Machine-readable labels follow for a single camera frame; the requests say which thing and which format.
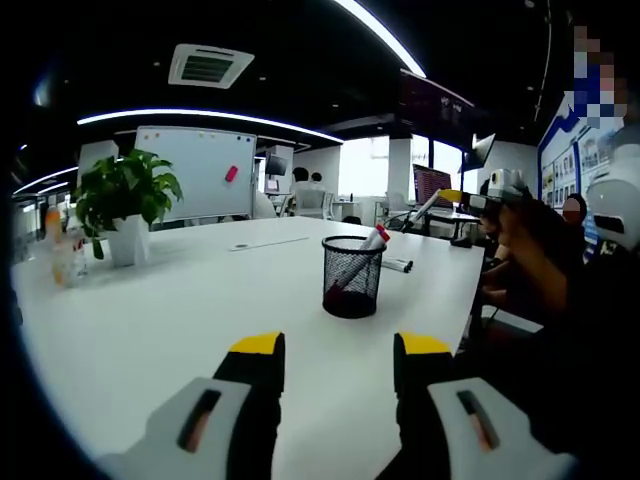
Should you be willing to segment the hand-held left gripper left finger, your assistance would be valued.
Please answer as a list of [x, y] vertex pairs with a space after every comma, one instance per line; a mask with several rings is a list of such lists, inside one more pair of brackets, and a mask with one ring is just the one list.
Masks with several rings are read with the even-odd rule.
[[268, 479], [281, 422], [285, 336], [236, 342], [148, 418], [142, 438], [97, 464], [109, 479]]

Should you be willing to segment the person's right hand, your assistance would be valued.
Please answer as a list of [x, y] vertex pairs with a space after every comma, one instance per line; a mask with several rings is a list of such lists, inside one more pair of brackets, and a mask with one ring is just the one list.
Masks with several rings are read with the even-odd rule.
[[515, 206], [494, 204], [480, 215], [485, 232], [510, 251], [519, 250], [533, 242], [521, 211]]

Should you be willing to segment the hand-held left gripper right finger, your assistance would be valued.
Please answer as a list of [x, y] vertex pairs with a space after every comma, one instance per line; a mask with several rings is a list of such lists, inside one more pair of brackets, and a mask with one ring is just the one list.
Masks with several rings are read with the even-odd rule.
[[393, 342], [401, 447], [382, 479], [569, 479], [578, 467], [531, 432], [528, 416], [485, 380], [453, 377], [449, 346], [398, 332]]

